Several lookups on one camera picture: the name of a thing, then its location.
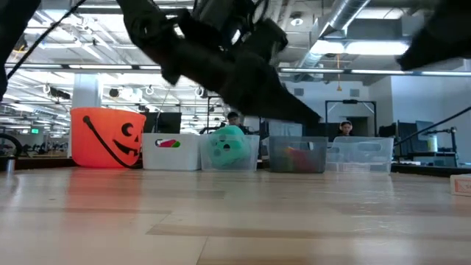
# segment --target sticker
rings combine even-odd
[[[471,194],[471,180],[455,180],[455,192]]]
[[[164,140],[164,139],[157,139],[155,142],[156,147],[164,147],[164,148],[177,148],[180,147],[181,143],[177,140]]]

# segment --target storage bin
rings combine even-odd
[[[327,150],[327,170],[391,172],[393,138],[337,137]]]
[[[144,169],[194,171],[201,169],[200,135],[144,133]]]
[[[200,150],[203,171],[257,170],[258,135],[201,135]]]
[[[263,167],[271,172],[323,173],[326,137],[269,136],[262,140]]]

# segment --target bucket handle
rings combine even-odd
[[[100,136],[100,134],[96,131],[96,129],[95,129],[93,123],[91,122],[89,116],[84,116],[83,117],[83,122],[85,122],[88,125],[88,128],[90,128],[92,133],[95,135],[95,137],[98,139],[98,141],[102,144],[103,148],[105,148],[108,151],[108,153],[111,155],[112,158],[114,158],[116,160],[116,162],[118,162],[120,165],[122,165],[123,167],[125,167],[127,169],[140,169],[141,168],[142,165],[138,164],[138,165],[130,166],[130,165],[126,164],[125,162],[123,162],[121,159],[119,159],[118,156],[115,155],[115,153],[111,150],[111,148],[105,143],[105,141]]]

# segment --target label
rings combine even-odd
[[[471,194],[471,180],[455,180],[455,192]]]

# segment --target clear plastic bin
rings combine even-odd
[[[201,166],[203,171],[257,170],[258,135],[201,135]]]
[[[327,150],[327,170],[391,172],[393,138],[337,137]]]
[[[263,167],[271,172],[323,173],[327,137],[270,136],[262,140]]]

